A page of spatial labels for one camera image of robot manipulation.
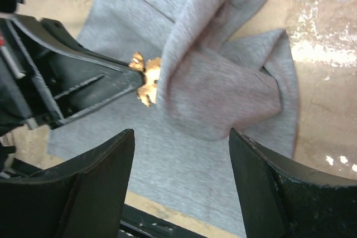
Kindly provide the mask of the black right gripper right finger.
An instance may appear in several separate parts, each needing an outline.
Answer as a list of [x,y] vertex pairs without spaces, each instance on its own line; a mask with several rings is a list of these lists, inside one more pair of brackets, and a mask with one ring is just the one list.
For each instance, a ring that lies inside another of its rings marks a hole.
[[229,152],[247,237],[356,237],[356,181],[300,164],[235,129]]

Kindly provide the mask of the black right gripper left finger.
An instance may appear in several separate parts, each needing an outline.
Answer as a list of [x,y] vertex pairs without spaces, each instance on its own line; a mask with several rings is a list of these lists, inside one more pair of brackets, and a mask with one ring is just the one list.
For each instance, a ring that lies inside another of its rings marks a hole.
[[134,156],[131,129],[29,177],[1,180],[2,237],[117,237]]

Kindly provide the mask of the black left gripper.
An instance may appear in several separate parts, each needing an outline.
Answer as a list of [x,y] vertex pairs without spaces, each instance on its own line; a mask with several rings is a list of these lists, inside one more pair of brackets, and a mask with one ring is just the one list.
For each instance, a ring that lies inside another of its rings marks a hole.
[[59,21],[1,19],[1,135],[61,127],[141,85],[142,74],[83,47]]

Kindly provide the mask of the orange maple leaf brooch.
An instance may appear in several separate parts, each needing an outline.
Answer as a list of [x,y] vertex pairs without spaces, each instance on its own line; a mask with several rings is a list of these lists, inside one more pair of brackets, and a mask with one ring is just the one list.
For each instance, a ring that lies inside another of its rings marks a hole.
[[152,104],[156,103],[161,60],[160,57],[155,57],[145,61],[139,52],[135,52],[129,63],[131,69],[140,71],[143,74],[144,84],[138,88],[137,96],[146,107],[151,107]]

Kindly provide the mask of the grey sleeveless shirt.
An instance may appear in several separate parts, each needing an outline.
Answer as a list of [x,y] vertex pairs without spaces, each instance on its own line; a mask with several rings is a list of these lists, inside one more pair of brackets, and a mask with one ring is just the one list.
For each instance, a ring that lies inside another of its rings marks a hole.
[[129,93],[49,137],[70,159],[131,128],[129,189],[245,236],[229,157],[231,128],[292,157],[297,76],[279,28],[231,40],[267,0],[94,0],[78,36],[84,47],[125,62],[162,58],[157,102]]

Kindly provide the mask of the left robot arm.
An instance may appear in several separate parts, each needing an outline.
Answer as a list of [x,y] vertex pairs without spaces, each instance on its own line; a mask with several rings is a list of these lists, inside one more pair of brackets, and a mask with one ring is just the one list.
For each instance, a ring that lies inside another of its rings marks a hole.
[[139,71],[82,47],[59,21],[17,14],[23,2],[1,0],[1,134],[61,127],[143,85]]

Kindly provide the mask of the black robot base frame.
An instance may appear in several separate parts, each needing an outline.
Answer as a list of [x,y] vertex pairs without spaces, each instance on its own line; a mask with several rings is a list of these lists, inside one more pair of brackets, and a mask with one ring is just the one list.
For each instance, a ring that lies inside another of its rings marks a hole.
[[200,238],[204,236],[125,204],[118,237]]

